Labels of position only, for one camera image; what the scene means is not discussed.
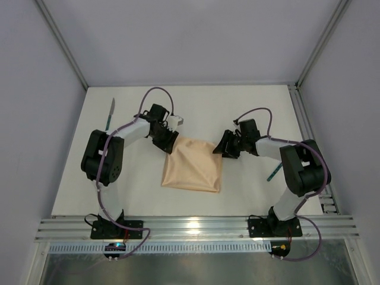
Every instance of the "white table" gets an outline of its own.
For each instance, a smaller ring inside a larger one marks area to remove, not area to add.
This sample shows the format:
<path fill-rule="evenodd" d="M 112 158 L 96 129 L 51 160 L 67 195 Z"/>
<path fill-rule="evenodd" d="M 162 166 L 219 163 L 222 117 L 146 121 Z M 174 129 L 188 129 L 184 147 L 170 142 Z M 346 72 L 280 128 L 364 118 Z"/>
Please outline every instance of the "white table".
<path fill-rule="evenodd" d="M 177 86 L 165 87 L 172 95 L 175 113 L 184 118 L 180 135 L 218 144 L 232 120 L 255 107 L 269 107 L 274 115 L 271 135 L 301 140 L 295 112 L 286 85 Z M 80 164 L 90 133 L 104 130 L 112 98 L 116 107 L 110 129 L 129 122 L 136 114 L 148 87 L 89 88 L 74 135 L 52 215 L 97 213 L 96 193 Z M 154 90 L 143 110 L 153 103 L 170 110 L 166 94 Z M 268 113 L 255 118 L 261 134 L 266 133 Z M 165 153 L 141 139 L 124 149 L 123 170 L 118 179 L 119 196 L 129 216 L 247 216 L 266 215 L 286 188 L 283 171 L 271 182 L 268 176 L 278 161 L 242 153 L 237 160 L 223 159 L 223 180 L 219 194 L 161 187 Z M 308 201 L 300 214 L 322 214 L 318 197 Z"/>

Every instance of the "gray wall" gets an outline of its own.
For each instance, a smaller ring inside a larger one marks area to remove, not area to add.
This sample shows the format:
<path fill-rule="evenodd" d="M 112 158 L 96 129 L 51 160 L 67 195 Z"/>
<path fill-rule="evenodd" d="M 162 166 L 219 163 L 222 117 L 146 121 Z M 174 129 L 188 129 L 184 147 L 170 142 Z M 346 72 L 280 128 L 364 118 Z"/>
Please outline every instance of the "gray wall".
<path fill-rule="evenodd" d="M 90 86 L 295 82 L 338 0 L 45 0 Z"/>
<path fill-rule="evenodd" d="M 353 1 L 302 87 L 338 201 L 380 264 L 380 1 Z"/>
<path fill-rule="evenodd" d="M 1 284 L 19 284 L 25 277 L 84 95 L 33 1 L 1 1 Z"/>

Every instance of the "folded fabric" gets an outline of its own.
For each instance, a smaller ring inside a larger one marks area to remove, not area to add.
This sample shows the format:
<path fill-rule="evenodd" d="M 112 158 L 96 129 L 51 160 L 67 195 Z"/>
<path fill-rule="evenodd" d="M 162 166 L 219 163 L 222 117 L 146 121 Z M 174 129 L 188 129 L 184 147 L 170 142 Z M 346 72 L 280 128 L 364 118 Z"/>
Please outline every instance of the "folded fabric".
<path fill-rule="evenodd" d="M 219 193 L 221 154 L 208 141 L 178 137 L 173 152 L 166 155 L 161 186 Z"/>

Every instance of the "gray floor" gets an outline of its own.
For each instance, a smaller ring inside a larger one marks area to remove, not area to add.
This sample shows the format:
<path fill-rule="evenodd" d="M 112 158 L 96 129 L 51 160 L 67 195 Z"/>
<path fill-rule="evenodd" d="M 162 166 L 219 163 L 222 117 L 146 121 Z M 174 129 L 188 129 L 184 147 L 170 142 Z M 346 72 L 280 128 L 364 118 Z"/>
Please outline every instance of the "gray floor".
<path fill-rule="evenodd" d="M 290 257 L 310 254 L 317 241 L 292 243 Z M 99 255 L 51 255 L 41 284 L 357 284 L 343 240 L 323 241 L 317 256 L 303 262 L 272 259 L 269 254 L 135 255 L 101 262 Z"/>

